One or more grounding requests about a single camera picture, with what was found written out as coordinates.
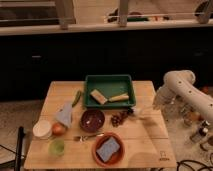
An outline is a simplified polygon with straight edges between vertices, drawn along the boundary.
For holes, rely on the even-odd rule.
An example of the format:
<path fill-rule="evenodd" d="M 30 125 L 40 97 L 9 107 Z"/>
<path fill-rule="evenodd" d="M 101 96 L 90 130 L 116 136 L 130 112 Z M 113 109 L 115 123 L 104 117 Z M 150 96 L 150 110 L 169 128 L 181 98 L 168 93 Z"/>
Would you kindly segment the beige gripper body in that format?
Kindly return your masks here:
<path fill-rule="evenodd" d="M 161 115 L 161 111 L 159 109 L 154 109 L 152 106 L 145 107 L 142 110 L 142 121 L 144 123 L 154 124 L 154 119 Z"/>

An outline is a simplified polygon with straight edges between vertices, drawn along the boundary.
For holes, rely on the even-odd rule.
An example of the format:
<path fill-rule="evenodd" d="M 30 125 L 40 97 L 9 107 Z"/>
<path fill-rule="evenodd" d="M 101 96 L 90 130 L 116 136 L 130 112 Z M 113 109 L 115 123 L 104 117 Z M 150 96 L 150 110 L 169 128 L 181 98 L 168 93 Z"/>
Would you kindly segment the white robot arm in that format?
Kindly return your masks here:
<path fill-rule="evenodd" d="M 195 80 L 196 76 L 191 70 L 176 70 L 165 73 L 163 85 L 156 91 L 149 108 L 159 110 L 176 96 L 180 96 L 213 125 L 213 97 L 197 89 L 194 86 Z"/>

